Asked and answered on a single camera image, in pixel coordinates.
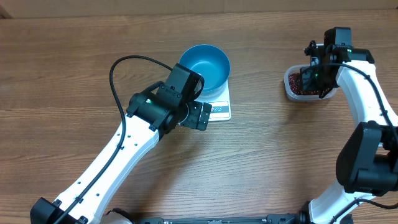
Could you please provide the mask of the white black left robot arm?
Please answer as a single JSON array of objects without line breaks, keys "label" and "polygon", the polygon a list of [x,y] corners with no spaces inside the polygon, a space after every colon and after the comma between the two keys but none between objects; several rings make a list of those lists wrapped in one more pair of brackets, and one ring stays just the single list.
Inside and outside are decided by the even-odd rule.
[{"label": "white black left robot arm", "polygon": [[211,105],[197,101],[203,86],[157,82],[134,94],[109,143],[53,202],[38,199],[31,223],[103,223],[116,191],[166,134],[178,125],[206,129]]}]

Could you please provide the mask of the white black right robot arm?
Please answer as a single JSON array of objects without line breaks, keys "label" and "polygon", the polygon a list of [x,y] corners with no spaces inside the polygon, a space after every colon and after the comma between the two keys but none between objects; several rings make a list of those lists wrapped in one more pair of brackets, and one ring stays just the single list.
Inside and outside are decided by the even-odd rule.
[{"label": "white black right robot arm", "polygon": [[397,191],[397,115],[377,80],[369,50],[343,45],[309,46],[310,65],[301,67],[299,90],[320,98],[343,90],[355,129],[336,160],[336,180],[303,206],[296,223],[352,223],[350,212]]}]

